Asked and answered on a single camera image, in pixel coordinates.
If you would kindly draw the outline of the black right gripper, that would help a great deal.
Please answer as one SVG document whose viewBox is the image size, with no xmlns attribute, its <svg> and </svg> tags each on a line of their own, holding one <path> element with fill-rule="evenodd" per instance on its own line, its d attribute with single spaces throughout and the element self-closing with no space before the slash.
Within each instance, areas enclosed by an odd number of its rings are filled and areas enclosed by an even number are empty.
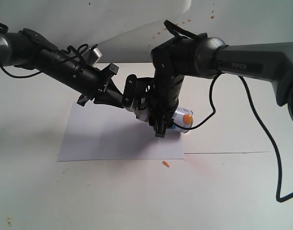
<svg viewBox="0 0 293 230">
<path fill-rule="evenodd" d="M 125 81 L 122 105 L 137 119 L 149 121 L 155 137 L 164 138 L 167 129 L 173 125 L 172 117 L 179 105 L 183 80 L 184 75 L 164 80 L 130 74 Z"/>
</svg>

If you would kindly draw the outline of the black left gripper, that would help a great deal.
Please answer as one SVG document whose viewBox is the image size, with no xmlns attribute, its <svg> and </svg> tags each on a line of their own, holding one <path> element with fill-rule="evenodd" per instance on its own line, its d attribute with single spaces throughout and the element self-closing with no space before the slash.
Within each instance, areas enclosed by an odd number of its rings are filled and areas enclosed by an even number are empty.
<svg viewBox="0 0 293 230">
<path fill-rule="evenodd" d="M 88 101 L 93 101 L 94 104 L 123 108 L 123 94 L 112 80 L 118 70 L 119 67 L 113 63 L 102 70 L 81 62 L 76 64 L 76 80 L 82 84 L 77 104 L 84 106 Z"/>
</svg>

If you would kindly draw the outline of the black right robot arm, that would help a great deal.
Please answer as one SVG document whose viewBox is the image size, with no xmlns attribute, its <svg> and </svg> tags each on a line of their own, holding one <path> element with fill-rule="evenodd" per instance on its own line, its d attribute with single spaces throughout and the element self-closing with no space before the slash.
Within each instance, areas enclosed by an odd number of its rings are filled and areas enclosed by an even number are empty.
<svg viewBox="0 0 293 230">
<path fill-rule="evenodd" d="M 185 76 L 214 79 L 223 73 L 268 81 L 278 106 L 286 105 L 293 120 L 293 42 L 229 46 L 206 33 L 193 34 L 170 21 L 173 37 L 151 51 L 152 78 L 130 75 L 122 104 L 130 110 L 148 110 L 157 137 L 172 126 Z"/>
</svg>

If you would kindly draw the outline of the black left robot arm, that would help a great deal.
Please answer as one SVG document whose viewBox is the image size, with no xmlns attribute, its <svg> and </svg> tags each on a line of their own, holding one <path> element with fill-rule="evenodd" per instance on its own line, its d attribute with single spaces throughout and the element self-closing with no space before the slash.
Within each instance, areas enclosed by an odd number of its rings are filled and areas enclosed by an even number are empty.
<svg viewBox="0 0 293 230">
<path fill-rule="evenodd" d="M 10 33 L 0 23 L 0 69 L 5 74 L 16 77 L 5 69 L 8 66 L 36 69 L 38 74 L 44 73 L 78 91 L 81 95 L 77 103 L 81 106 L 93 101 L 122 108 L 123 95 L 112 81 L 119 68 L 113 63 L 102 70 L 96 68 L 100 57 L 97 45 L 68 46 L 63 50 L 36 31 L 24 28 Z"/>
</svg>

